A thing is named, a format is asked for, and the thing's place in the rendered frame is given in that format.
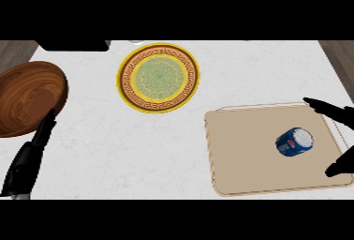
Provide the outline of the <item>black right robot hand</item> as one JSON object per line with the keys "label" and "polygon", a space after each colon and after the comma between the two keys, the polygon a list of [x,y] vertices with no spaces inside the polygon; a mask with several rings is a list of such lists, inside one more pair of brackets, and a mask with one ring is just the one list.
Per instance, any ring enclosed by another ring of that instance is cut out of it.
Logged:
{"label": "black right robot hand", "polygon": [[[310,97],[306,97],[303,100],[309,103],[316,113],[326,115],[332,120],[354,130],[353,107],[345,106],[344,108],[340,108],[328,102]],[[343,173],[354,173],[354,145],[348,148],[325,170],[325,175],[328,177],[334,177]]]}

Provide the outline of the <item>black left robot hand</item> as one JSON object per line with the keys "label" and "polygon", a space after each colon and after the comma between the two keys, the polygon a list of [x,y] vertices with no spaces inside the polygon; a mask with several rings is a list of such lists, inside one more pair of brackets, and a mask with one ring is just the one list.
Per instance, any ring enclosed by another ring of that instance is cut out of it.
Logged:
{"label": "black left robot hand", "polygon": [[0,197],[33,193],[45,148],[55,126],[56,113],[55,110],[50,110],[39,125],[33,140],[24,143],[15,155],[5,178]]}

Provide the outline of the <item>blue can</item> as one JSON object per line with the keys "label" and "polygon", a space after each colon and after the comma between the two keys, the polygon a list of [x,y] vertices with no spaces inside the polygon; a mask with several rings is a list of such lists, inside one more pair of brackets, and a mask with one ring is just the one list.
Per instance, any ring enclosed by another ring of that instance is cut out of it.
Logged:
{"label": "blue can", "polygon": [[291,128],[276,138],[276,150],[286,157],[294,157],[313,149],[315,138],[301,127]]}

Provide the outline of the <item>beige tray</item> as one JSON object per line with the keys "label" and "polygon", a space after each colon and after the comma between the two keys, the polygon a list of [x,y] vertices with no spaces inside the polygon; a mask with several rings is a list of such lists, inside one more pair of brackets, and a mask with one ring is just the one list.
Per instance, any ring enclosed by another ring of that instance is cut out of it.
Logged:
{"label": "beige tray", "polygon": [[[278,137],[291,128],[313,135],[315,147],[286,157]],[[348,149],[337,124],[304,103],[235,106],[205,114],[211,182],[223,196],[354,185],[354,175],[325,175]]]}

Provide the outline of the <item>yellow patterned plate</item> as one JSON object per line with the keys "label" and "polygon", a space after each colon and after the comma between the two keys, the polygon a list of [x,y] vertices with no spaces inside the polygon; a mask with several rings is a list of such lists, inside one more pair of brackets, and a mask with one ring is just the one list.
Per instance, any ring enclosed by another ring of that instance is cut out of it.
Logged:
{"label": "yellow patterned plate", "polygon": [[121,61],[117,88],[127,105],[143,113],[168,113],[195,95],[201,73],[189,51],[173,43],[149,43]]}

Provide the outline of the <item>brown wooden bowl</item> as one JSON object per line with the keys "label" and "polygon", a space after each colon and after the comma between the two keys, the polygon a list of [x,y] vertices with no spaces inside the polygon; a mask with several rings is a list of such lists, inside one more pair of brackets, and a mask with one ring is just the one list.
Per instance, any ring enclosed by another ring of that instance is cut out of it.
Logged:
{"label": "brown wooden bowl", "polygon": [[0,74],[0,138],[37,130],[49,110],[59,114],[68,90],[65,73],[50,62],[28,62]]}

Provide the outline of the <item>black appliance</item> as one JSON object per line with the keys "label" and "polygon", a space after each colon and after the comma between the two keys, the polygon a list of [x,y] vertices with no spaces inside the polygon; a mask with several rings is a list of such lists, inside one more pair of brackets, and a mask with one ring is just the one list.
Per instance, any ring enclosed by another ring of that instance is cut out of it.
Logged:
{"label": "black appliance", "polygon": [[37,44],[46,51],[53,52],[107,52],[108,40],[39,40]]}

